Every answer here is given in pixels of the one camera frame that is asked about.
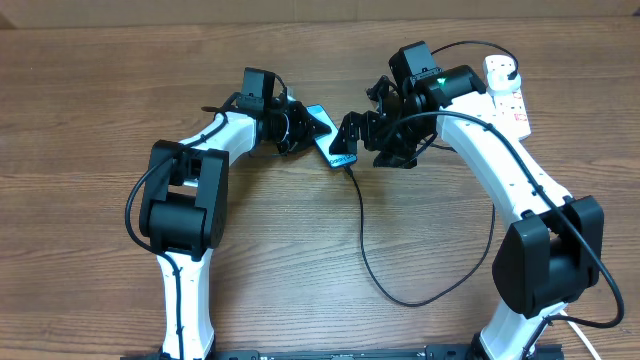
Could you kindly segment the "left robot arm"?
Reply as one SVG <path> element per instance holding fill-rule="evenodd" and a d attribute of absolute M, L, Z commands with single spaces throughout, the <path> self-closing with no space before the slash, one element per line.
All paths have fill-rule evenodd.
<path fill-rule="evenodd" d="M 162 272 L 166 332 L 157 359 L 211 359 L 210 266 L 225 229 L 230 166 L 261 142 L 288 155 L 330 133 L 273 72 L 246 68 L 240 91 L 207 106 L 212 122 L 179 142 L 159 140 L 124 215 L 131 239 Z"/>

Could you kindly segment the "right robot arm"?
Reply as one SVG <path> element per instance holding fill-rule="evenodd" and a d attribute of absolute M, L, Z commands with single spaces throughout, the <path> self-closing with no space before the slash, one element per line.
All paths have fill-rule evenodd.
<path fill-rule="evenodd" d="M 559 359 L 559 347 L 538 340 L 602 274 L 603 210 L 592 197 L 573 197 L 524 148 L 531 129 L 511 52 L 496 47 L 481 72 L 443 69 L 434 56 L 423 42 L 399 49 L 390 75 L 367 92 L 376 109 L 347 114 L 322 149 L 347 157 L 364 147 L 378 167 L 410 169 L 434 141 L 447 143 L 504 223 L 492 266 L 500 300 L 470 344 L 429 345 L 426 357 Z"/>

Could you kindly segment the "white power strip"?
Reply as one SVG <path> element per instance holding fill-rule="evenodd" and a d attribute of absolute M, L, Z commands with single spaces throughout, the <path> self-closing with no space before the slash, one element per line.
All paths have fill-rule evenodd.
<path fill-rule="evenodd" d="M 483 62 L 485 79 L 486 74 L 494 70 L 508 71 L 509 79 L 512 80 L 510 75 L 515 71 L 515 61 L 507 55 L 487 56 Z M 521 87 L 512 94 L 492 98 L 494 106 L 506 119 L 507 127 L 513 135 L 519 140 L 529 137 L 531 135 L 531 127 Z"/>

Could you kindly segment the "blue screen Galaxy smartphone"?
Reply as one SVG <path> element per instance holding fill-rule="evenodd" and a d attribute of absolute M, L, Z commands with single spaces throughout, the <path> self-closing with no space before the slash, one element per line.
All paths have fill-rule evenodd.
<path fill-rule="evenodd" d="M 307 110 L 310 115 L 315 117 L 323 124 L 328 125 L 331 129 L 331 132 L 329 134 L 321 135 L 315 139 L 316 147 L 323 155 L 329 167 L 332 169 L 337 169 L 340 167 L 355 164 L 357 161 L 356 155 L 330 153 L 330 146 L 338 135 L 338 129 L 333 123 L 332 119 L 329 117 L 329 114 L 326 112 L 326 110 L 319 104 L 308 106 Z"/>

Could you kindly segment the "white charger plug adapter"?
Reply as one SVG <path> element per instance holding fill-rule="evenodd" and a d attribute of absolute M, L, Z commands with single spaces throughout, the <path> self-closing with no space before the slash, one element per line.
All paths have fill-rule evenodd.
<path fill-rule="evenodd" d="M 492 97 L 506 96 L 518 91 L 522 79 L 519 74 L 514 79 L 509 79 L 509 72 L 494 70 L 486 74 L 487 91 Z"/>

